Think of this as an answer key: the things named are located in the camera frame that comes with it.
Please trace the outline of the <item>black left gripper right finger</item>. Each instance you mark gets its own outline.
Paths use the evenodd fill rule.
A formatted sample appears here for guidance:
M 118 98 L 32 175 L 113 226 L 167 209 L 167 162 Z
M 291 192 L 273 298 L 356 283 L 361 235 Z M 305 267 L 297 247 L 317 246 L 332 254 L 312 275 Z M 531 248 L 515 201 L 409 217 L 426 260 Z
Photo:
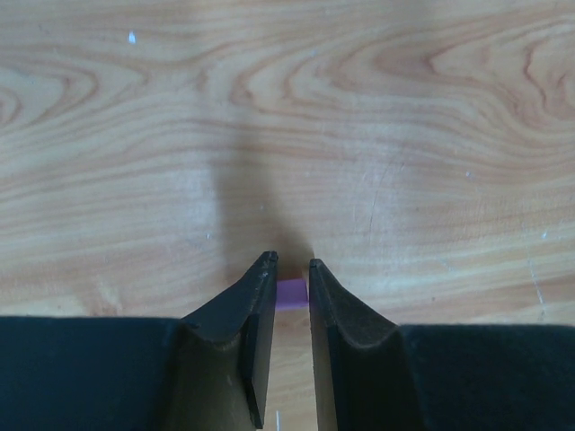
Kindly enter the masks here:
M 574 330 L 560 325 L 398 325 L 309 268 L 322 430 L 571 430 Z

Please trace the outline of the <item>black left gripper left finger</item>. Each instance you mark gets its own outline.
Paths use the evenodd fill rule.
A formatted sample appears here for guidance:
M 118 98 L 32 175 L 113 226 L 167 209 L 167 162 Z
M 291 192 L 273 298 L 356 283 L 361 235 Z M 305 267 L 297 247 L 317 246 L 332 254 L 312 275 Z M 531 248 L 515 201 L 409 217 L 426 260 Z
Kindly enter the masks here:
M 180 319 L 1 320 L 4 430 L 256 430 L 278 255 Z

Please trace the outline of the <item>pink pen cap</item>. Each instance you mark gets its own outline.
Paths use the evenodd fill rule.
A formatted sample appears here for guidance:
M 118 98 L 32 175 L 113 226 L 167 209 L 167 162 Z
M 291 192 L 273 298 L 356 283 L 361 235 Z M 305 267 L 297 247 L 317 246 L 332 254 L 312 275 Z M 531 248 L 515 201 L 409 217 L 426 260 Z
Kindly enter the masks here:
M 308 302 L 307 284 L 304 279 L 282 280 L 277 283 L 277 311 L 291 311 L 306 308 Z

